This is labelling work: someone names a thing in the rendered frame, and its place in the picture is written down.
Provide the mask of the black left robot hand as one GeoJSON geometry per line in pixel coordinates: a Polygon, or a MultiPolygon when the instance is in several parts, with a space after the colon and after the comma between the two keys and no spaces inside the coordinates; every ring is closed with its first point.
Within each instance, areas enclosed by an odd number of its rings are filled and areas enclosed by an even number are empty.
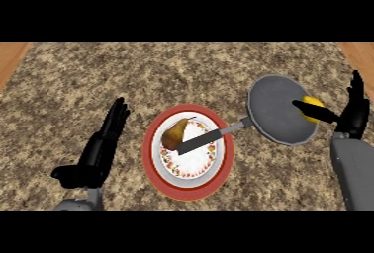
{"type": "Polygon", "coordinates": [[[101,130],[92,135],[79,162],[58,167],[52,177],[61,181],[62,187],[101,188],[107,180],[117,149],[117,142],[130,115],[124,98],[116,99],[107,113],[101,130]]]}

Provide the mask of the white floral plate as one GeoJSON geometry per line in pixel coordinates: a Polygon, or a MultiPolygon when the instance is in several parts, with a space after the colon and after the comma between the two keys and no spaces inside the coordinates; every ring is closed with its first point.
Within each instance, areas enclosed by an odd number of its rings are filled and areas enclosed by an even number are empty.
{"type": "Polygon", "coordinates": [[[223,161],[225,143],[223,139],[216,140],[184,155],[170,151],[163,146],[161,138],[182,118],[189,118],[184,141],[219,129],[219,126],[204,114],[181,112],[169,116],[157,127],[151,145],[157,172],[173,186],[189,189],[201,186],[216,175],[223,161]]]}

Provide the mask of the brown pear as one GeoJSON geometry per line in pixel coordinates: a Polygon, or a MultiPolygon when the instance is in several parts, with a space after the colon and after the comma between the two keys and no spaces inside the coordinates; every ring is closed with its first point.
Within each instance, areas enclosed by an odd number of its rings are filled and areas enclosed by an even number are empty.
{"type": "Polygon", "coordinates": [[[178,146],[184,142],[188,121],[189,121],[189,118],[182,118],[175,124],[175,126],[163,134],[163,138],[161,138],[163,146],[170,151],[175,151],[178,149],[178,146]]]}

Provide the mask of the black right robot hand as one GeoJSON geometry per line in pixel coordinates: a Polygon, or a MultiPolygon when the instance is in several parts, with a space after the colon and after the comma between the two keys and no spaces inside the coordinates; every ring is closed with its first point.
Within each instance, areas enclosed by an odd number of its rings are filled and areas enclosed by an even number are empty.
{"type": "MultiPolygon", "coordinates": [[[[352,72],[348,93],[349,101],[342,114],[337,115],[322,107],[318,109],[315,117],[330,124],[337,122],[334,131],[346,133],[354,139],[361,139],[368,123],[370,100],[364,97],[364,80],[358,70],[352,72]]],[[[308,104],[303,101],[294,100],[293,105],[302,110],[302,113],[308,111],[308,104]]]]}

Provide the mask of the grey frying pan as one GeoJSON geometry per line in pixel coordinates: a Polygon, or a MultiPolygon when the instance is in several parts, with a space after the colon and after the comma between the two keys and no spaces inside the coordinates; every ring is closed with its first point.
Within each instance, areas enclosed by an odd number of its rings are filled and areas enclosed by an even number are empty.
{"type": "Polygon", "coordinates": [[[260,77],[249,89],[247,114],[238,123],[219,128],[178,146],[179,155],[220,140],[243,127],[254,127],[274,142],[287,146],[305,144],[315,136],[318,125],[309,122],[294,100],[308,96],[303,85],[290,77],[269,74],[260,77]]]}

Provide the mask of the red round placemat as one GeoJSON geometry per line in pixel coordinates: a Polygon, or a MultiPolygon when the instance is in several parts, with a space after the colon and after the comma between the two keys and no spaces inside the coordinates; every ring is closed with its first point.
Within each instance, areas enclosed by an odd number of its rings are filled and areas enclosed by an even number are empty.
{"type": "Polygon", "coordinates": [[[155,117],[144,138],[142,161],[150,181],[172,199],[195,201],[223,185],[234,164],[234,140],[226,134],[185,154],[163,145],[163,135],[186,119],[184,142],[226,127],[218,113],[197,104],[166,109],[155,117]]]}

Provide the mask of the yellow lemon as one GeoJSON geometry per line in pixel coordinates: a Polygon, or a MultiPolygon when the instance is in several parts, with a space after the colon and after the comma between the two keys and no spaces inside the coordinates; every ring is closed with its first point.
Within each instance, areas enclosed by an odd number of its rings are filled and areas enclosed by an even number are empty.
{"type": "Polygon", "coordinates": [[[308,104],[308,111],[303,113],[303,117],[309,122],[317,124],[320,119],[315,116],[318,109],[324,107],[324,103],[317,97],[312,96],[303,96],[302,101],[308,104]]]}

